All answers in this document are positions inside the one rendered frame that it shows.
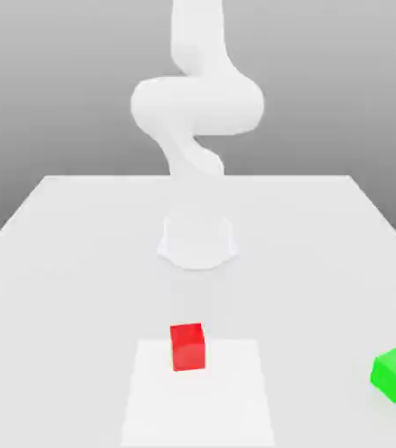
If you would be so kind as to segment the small red cube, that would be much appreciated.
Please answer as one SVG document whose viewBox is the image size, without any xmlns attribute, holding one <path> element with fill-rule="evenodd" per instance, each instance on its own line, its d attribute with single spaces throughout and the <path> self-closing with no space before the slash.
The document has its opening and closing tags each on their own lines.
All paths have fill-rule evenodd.
<svg viewBox="0 0 396 448">
<path fill-rule="evenodd" d="M 175 372 L 205 368 L 205 336 L 201 323 L 172 325 L 170 342 Z"/>
</svg>

